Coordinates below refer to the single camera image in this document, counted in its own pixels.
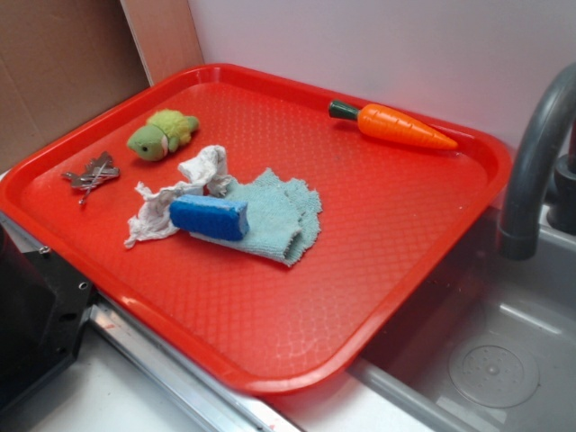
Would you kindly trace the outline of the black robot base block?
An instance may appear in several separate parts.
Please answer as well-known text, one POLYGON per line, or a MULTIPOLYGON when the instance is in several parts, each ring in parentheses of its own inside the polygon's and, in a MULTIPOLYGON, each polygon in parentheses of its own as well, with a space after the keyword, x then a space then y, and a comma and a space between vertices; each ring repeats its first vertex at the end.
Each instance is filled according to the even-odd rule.
POLYGON ((72 365, 92 281, 56 252, 22 252, 1 230, 1 412, 72 365))

